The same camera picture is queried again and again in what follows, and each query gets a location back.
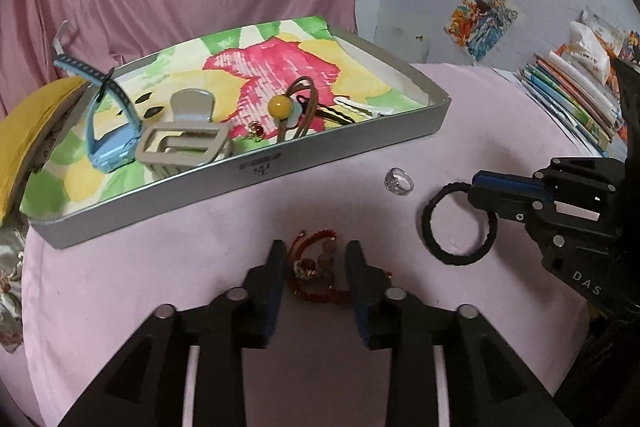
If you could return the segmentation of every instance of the clear ring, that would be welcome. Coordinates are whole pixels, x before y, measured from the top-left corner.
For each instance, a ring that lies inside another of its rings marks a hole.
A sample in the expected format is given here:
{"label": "clear ring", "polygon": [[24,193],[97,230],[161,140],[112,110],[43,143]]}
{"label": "clear ring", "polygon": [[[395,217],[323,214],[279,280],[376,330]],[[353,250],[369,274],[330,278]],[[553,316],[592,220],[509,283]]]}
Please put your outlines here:
{"label": "clear ring", "polygon": [[409,174],[398,167],[394,167],[386,173],[385,188],[397,196],[406,196],[414,190],[414,182],[409,177]]}

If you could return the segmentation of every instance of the silver bolt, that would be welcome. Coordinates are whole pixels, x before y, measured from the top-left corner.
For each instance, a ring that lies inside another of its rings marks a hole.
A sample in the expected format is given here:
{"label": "silver bolt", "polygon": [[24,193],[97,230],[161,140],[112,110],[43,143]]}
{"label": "silver bolt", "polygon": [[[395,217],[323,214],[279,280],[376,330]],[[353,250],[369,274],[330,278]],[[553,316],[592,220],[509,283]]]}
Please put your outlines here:
{"label": "silver bolt", "polygon": [[160,304],[156,311],[154,311],[154,315],[159,319],[168,319],[175,313],[175,308],[171,306],[171,304]]}
{"label": "silver bolt", "polygon": [[231,288],[226,293],[226,298],[230,301],[243,301],[249,296],[249,292],[244,288]]}
{"label": "silver bolt", "polygon": [[391,286],[391,288],[386,289],[385,296],[390,301],[401,301],[406,297],[406,291],[404,291],[402,288]]}
{"label": "silver bolt", "polygon": [[458,313],[466,319],[474,319],[478,317],[478,309],[471,304],[462,304],[462,306],[458,308]]}

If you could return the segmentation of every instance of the yellow pillow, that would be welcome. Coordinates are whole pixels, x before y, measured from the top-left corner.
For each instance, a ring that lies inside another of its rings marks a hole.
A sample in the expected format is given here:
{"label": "yellow pillow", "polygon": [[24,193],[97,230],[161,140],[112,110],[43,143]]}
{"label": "yellow pillow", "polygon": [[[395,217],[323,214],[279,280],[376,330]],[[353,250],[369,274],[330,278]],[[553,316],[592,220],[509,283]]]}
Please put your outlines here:
{"label": "yellow pillow", "polygon": [[0,121],[0,225],[11,211],[15,191],[40,143],[76,100],[72,96],[84,84],[80,76],[61,78],[30,94]]}

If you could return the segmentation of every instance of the yellow ball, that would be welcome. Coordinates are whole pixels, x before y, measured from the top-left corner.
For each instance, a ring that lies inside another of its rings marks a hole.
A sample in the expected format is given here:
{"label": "yellow ball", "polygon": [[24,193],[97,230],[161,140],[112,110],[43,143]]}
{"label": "yellow ball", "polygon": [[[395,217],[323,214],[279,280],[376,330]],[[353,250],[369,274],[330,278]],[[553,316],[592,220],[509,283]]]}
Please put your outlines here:
{"label": "yellow ball", "polygon": [[277,94],[269,101],[267,108],[276,120],[287,120],[293,111],[293,102],[288,96]]}

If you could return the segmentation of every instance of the table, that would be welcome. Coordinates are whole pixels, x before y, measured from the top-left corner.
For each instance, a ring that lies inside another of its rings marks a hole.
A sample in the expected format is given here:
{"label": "table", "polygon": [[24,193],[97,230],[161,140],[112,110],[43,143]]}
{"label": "table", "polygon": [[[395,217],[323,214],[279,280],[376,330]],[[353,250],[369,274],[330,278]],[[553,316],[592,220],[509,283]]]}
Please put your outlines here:
{"label": "table", "polygon": [[[585,301],[541,266],[524,227],[501,221],[491,252],[445,266],[417,231],[426,202],[480,169],[530,176],[553,156],[584,155],[524,93],[486,68],[422,64],[451,96],[438,133],[270,180],[53,250],[31,231],[23,275],[24,336],[42,416],[57,425],[82,390],[161,303],[188,309],[238,285],[273,239],[334,229],[360,240],[370,264],[425,303],[472,303],[553,392],[588,326]],[[385,190],[398,166],[415,190]],[[463,253],[485,234],[486,215],[462,196],[433,219],[436,239]],[[389,353],[370,352],[353,315],[285,291],[272,345],[247,351],[250,427],[383,426]]]}

